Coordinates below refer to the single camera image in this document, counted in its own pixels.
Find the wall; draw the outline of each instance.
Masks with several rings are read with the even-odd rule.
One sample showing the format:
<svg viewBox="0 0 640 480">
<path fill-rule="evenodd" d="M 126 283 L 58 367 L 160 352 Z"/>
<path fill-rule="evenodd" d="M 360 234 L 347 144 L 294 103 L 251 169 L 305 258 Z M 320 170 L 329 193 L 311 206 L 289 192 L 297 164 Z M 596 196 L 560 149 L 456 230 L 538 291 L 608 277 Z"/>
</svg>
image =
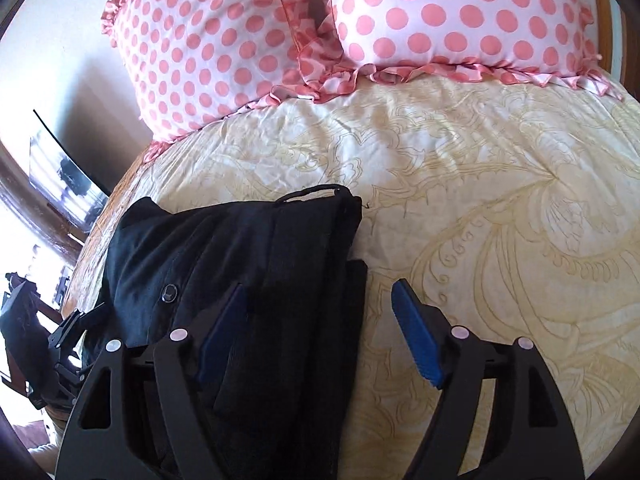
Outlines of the wall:
<svg viewBox="0 0 640 480">
<path fill-rule="evenodd" d="M 25 171 L 33 108 L 109 188 L 150 142 L 118 51 L 100 33 L 106 1 L 25 0 L 0 40 L 0 140 Z"/>
</svg>

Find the bed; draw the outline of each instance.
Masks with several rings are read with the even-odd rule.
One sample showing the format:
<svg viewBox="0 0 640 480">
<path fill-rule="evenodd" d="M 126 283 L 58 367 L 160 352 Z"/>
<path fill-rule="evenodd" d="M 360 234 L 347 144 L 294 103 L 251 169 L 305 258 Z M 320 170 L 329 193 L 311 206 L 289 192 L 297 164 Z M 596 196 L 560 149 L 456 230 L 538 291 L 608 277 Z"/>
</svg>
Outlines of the bed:
<svg viewBox="0 0 640 480">
<path fill-rule="evenodd" d="M 622 102 L 559 86 L 361 79 L 322 105 L 286 100 L 206 126 L 130 168 L 63 314 L 94 306 L 111 234 L 143 196 L 178 212 L 343 184 L 365 204 L 353 253 L 370 271 L 340 478 L 402 478 L 437 403 L 390 307 L 402 277 L 481 338 L 536 342 L 592 474 L 640 405 L 640 105 L 615 87 Z M 487 383 L 463 471 L 479 463 L 491 400 Z"/>
</svg>

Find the screw head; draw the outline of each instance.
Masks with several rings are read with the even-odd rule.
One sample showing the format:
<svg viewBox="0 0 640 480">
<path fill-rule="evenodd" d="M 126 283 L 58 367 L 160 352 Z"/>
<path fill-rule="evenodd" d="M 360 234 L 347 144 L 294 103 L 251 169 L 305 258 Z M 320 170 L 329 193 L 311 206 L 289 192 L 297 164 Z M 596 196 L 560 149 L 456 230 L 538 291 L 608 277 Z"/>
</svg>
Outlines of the screw head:
<svg viewBox="0 0 640 480">
<path fill-rule="evenodd" d="M 107 352 L 115 352 L 116 350 L 120 350 L 121 346 L 122 343 L 118 339 L 112 339 L 107 343 L 105 348 L 107 349 Z"/>
<path fill-rule="evenodd" d="M 464 326 L 455 326 L 451 329 L 451 335 L 456 339 L 466 339 L 469 337 L 469 330 Z"/>
<path fill-rule="evenodd" d="M 518 345 L 520 346 L 520 348 L 523 348 L 525 350 L 532 350 L 534 347 L 533 341 L 528 337 L 519 338 Z"/>
<path fill-rule="evenodd" d="M 169 334 L 169 338 L 171 339 L 171 341 L 183 341 L 188 335 L 189 332 L 187 332 L 185 329 L 176 328 L 173 332 L 171 332 L 171 334 Z"/>
</svg>

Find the cream comforter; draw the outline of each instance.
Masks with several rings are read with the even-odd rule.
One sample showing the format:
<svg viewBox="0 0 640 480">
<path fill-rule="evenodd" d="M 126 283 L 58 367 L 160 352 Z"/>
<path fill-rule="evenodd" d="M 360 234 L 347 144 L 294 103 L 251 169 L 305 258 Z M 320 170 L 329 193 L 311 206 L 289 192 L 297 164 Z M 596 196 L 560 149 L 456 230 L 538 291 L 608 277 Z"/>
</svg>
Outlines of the cream comforter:
<svg viewBox="0 0 640 480">
<path fill-rule="evenodd" d="M 482 338 L 535 341 L 590 473 L 640 404 L 639 151 L 631 97 L 362 81 L 324 105 L 290 101 L 211 125 L 134 168 L 90 237 L 65 308 L 94 304 L 113 228 L 137 198 L 177 212 L 344 184 L 366 204 L 353 254 L 370 271 L 340 478 L 401 478 L 438 399 L 390 307 L 403 276 Z M 465 470 L 480 459 L 491 389 Z"/>
</svg>

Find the pink polka dot pillow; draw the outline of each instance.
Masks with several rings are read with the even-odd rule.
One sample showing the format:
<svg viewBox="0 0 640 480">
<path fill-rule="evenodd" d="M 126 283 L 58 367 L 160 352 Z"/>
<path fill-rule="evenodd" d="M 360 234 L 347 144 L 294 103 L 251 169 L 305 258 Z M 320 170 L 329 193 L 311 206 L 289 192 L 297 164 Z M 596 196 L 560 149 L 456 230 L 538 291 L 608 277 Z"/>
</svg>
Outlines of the pink polka dot pillow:
<svg viewBox="0 0 640 480">
<path fill-rule="evenodd" d="M 306 0 L 111 0 L 102 25 L 153 132 L 146 160 L 229 114 L 288 97 L 320 100 L 330 86 L 313 77 L 329 63 L 322 48 L 301 55 L 316 38 Z"/>
<path fill-rule="evenodd" d="M 579 0 L 329 0 L 345 56 L 360 73 L 401 82 L 437 73 L 462 82 L 548 83 L 616 94 L 597 70 Z"/>
</svg>

